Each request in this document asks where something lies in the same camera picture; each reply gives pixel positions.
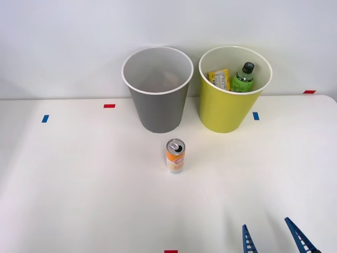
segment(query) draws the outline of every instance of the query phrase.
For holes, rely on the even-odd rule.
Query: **can lid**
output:
[[[185,151],[185,143],[180,139],[171,139],[168,141],[166,148],[169,153],[179,155]]]
[[[246,62],[242,68],[242,72],[246,74],[251,74],[254,69],[254,63]]]

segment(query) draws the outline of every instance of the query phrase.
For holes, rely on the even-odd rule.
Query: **green plastic bottle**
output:
[[[246,62],[242,70],[238,71],[231,82],[231,91],[234,92],[248,92],[254,83],[253,78],[254,64]]]

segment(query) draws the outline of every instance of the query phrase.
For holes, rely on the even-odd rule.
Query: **white rim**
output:
[[[261,58],[267,63],[267,65],[268,65],[268,67],[269,67],[269,70],[270,70],[270,78],[269,78],[267,84],[266,84],[265,86],[263,86],[262,88],[259,88],[259,89],[256,90],[256,91],[242,92],[242,93],[241,93],[241,92],[226,91],[226,90],[223,90],[222,88],[216,87],[213,83],[211,83],[211,82],[204,76],[204,74],[203,74],[202,71],[201,71],[201,62],[202,62],[202,60],[204,59],[204,57],[205,57],[208,53],[212,52],[213,50],[217,50],[217,49],[224,48],[224,47],[236,47],[236,48],[241,48],[241,49],[250,51],[250,52],[252,52],[252,53],[258,55],[259,57],[261,57]],[[224,93],[229,93],[229,94],[234,94],[234,95],[241,95],[241,96],[251,95],[251,94],[254,94],[254,93],[257,93],[257,92],[262,91],[264,88],[266,88],[266,87],[268,86],[268,84],[270,83],[270,81],[271,81],[271,79],[272,79],[272,77],[273,77],[273,70],[272,70],[272,67],[271,67],[271,65],[269,64],[269,62],[266,60],[266,58],[264,58],[261,54],[255,52],[254,50],[251,50],[251,49],[249,49],[249,48],[242,47],[242,46],[219,46],[219,47],[213,48],[213,49],[211,49],[211,50],[208,50],[206,53],[204,53],[204,55],[201,57],[201,59],[200,59],[200,61],[199,61],[199,72],[200,72],[200,74],[201,74],[201,77],[202,77],[202,78],[206,81],[206,83],[208,83],[210,86],[212,86],[212,87],[216,88],[217,90],[222,91],[222,92],[224,92]]]
[[[132,56],[134,56],[135,54],[137,54],[137,53],[139,53],[139,52],[141,52],[141,51],[145,51],[145,50],[152,49],[152,48],[165,48],[165,49],[170,49],[170,50],[177,51],[177,52],[181,53],[182,55],[184,55],[184,56],[188,59],[190,65],[191,65],[191,74],[190,74],[190,77],[187,79],[187,81],[184,82],[184,83],[183,83],[182,85],[180,85],[179,87],[173,89],[173,90],[164,91],[164,92],[147,92],[147,91],[142,91],[142,90],[139,90],[139,89],[133,87],[131,84],[129,84],[128,81],[126,80],[125,76],[124,76],[124,67],[125,67],[125,64],[126,64],[126,63],[128,62],[128,60],[129,60]],[[139,51],[137,51],[137,52],[131,54],[131,55],[124,61],[123,66],[122,66],[122,78],[123,78],[123,81],[127,84],[127,86],[129,86],[129,87],[130,87],[132,90],[134,90],[134,91],[137,91],[137,92],[140,92],[140,93],[143,93],[143,94],[147,94],[147,95],[164,95],[164,94],[169,94],[169,93],[175,92],[175,91],[181,89],[182,87],[184,87],[185,85],[187,85],[187,84],[190,82],[190,80],[191,80],[191,78],[192,78],[192,76],[193,76],[193,72],[194,72],[194,67],[193,67],[193,63],[192,63],[191,59],[190,59],[185,53],[181,52],[180,50],[175,49],[175,48],[172,48],[172,47],[168,47],[168,46],[151,46],[151,47],[147,47],[147,48],[141,49],[141,50],[139,50]]]

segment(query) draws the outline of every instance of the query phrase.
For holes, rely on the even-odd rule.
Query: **pull tab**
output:
[[[178,146],[176,143],[171,142],[171,143],[170,143],[170,148],[172,148],[172,149],[174,149],[174,150],[177,150],[177,149],[179,148],[179,146]]]

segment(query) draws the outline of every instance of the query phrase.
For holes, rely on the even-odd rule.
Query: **trash bin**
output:
[[[129,56],[122,67],[142,125],[166,133],[181,122],[193,75],[191,59],[171,47],[150,47]]]
[[[245,62],[255,65],[250,92],[236,93],[216,87],[208,80],[208,72],[228,69],[230,81]],[[257,52],[241,46],[221,46],[206,52],[199,61],[201,74],[200,120],[210,130],[229,133],[239,127],[273,72],[269,62]]]

